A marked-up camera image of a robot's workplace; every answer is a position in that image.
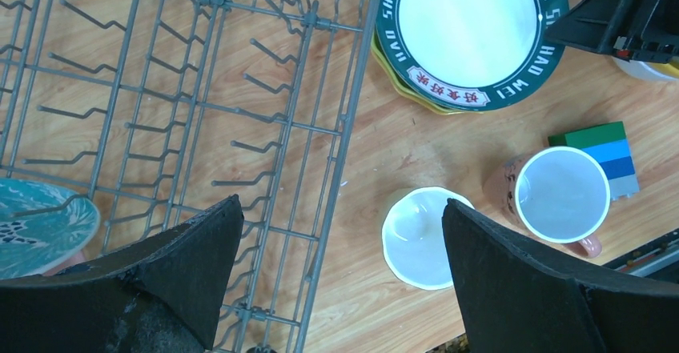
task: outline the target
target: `building block stack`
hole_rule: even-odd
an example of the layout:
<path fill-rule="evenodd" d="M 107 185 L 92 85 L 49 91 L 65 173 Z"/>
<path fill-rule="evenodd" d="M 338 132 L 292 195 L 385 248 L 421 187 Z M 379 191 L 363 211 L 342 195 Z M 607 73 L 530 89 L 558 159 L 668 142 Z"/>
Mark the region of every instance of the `building block stack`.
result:
<path fill-rule="evenodd" d="M 639 182 L 632 162 L 622 122 L 592 126 L 548 138 L 550 146 L 570 146 L 592 156 L 604 169 L 611 186 L 611 199 L 632 197 L 639 191 Z"/>

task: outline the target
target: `wooden table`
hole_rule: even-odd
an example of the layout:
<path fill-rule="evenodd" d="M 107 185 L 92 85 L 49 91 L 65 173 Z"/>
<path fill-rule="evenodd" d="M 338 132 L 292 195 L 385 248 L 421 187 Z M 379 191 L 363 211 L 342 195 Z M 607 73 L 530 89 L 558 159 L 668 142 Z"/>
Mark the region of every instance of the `wooden table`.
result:
<path fill-rule="evenodd" d="M 378 210 L 396 189 L 438 185 L 508 224 L 481 184 L 504 160 L 545 146 L 550 134 L 625 122 L 641 192 L 611 204 L 594 263 L 679 227 L 679 83 L 637 81 L 610 58 L 567 49 L 536 94 L 488 114 L 435 116 L 397 96 L 373 59 L 361 98 L 308 351 L 426 351 L 464 333 L 453 289 L 422 291 L 389 270 Z"/>

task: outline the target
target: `wire rack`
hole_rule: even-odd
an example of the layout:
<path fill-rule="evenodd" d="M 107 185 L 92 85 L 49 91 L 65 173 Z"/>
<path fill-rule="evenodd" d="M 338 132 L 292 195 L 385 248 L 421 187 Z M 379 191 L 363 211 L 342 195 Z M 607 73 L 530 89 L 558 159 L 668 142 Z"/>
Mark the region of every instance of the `wire rack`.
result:
<path fill-rule="evenodd" d="M 0 169 L 92 200 L 89 258 L 239 194 L 215 349 L 302 351 L 376 9 L 0 0 Z"/>

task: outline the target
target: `yellow object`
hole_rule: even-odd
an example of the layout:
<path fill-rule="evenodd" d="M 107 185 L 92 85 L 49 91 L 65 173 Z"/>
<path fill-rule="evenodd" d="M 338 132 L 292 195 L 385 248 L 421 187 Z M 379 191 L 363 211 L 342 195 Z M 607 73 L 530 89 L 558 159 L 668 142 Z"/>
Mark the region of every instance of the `yellow object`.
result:
<path fill-rule="evenodd" d="M 389 77 L 389 80 L 392 82 L 394 89 L 396 89 L 396 93 L 413 102 L 419 103 L 420 105 L 426 107 L 427 109 L 431 110 L 436 114 L 451 115 L 461 113 L 473 113 L 466 110 L 449 109 L 447 107 L 437 105 L 434 102 L 430 102 L 427 99 L 424 99 L 424 97 L 422 97 L 421 95 L 417 94 L 410 86 L 408 86 L 408 84 L 406 84 L 399 77 L 399 75 L 392 69 L 391 65 L 389 65 L 389 61 L 384 56 L 384 53 L 382 53 L 382 48 L 377 38 L 377 34 L 374 34 L 372 36 L 372 43 L 370 45 L 370 49 L 373 57 L 375 57 L 375 59 L 377 60 L 377 63 L 379 63 L 380 66 L 382 66 L 382 69 L 384 69 L 384 72 L 387 73 L 387 76 Z"/>
<path fill-rule="evenodd" d="M 668 75 L 679 80 L 679 58 L 677 57 L 675 57 L 669 63 L 649 63 L 649 66 L 664 75 Z"/>

